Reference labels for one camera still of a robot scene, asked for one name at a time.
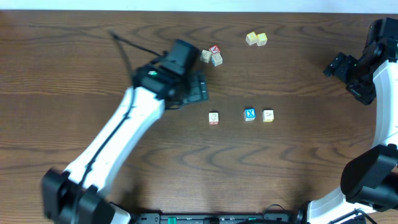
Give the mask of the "red dinosaur picture block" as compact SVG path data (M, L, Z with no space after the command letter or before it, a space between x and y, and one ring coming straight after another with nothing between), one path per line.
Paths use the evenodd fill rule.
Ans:
M219 124L218 112L210 112L208 114L208 117L209 117L209 125L218 125Z

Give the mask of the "blue letter X block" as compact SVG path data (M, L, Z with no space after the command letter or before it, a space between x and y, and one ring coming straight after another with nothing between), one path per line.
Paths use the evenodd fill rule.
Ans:
M256 111L254 108L247 108L244 110L244 120L253 121L256 118Z

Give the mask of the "yellow picture block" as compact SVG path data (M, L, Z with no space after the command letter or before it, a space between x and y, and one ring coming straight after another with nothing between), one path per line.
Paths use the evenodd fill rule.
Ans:
M273 110L264 110L262 112L262 120L265 123L270 123L274 121L274 111Z

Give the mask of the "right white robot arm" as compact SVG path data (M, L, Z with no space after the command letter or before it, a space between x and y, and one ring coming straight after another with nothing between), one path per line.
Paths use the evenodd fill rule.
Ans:
M348 162L340 186L301 209L295 223L373 223L397 209L397 19L374 21L359 59L339 53L325 68L364 105L377 103L370 150Z

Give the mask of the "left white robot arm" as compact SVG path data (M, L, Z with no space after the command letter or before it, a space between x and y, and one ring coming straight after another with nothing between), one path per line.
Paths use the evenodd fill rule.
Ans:
M49 169L42 178L44 215L54 223L130 223L131 214L106 201L131 151L164 111L208 99L202 71L194 70L200 51L175 40L170 51L132 68L123 44L113 34L132 85L93 142L63 172Z

